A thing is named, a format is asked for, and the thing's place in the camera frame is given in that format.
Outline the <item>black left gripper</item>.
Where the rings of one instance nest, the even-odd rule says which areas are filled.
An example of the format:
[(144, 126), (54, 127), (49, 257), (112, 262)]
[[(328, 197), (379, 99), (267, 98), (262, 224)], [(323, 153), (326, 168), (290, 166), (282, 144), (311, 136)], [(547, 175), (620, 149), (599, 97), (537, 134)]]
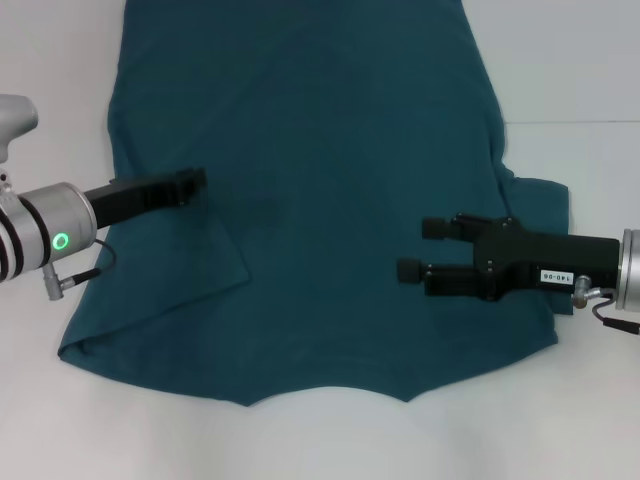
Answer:
[(188, 205), (207, 186), (203, 168), (163, 174), (156, 178), (114, 179), (84, 193), (100, 230), (149, 213)]

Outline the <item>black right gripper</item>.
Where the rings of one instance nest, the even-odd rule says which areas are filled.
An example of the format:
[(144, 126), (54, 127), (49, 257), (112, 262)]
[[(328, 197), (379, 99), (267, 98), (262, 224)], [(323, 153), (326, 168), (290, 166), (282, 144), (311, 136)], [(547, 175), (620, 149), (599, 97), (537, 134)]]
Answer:
[(497, 301), (516, 290), (571, 294), (581, 276), (593, 287), (617, 286), (621, 242), (616, 239), (534, 232), (513, 218), (467, 214), (423, 218), (421, 235), (473, 243), (476, 268), (398, 259), (398, 282), (422, 284), (426, 296)]

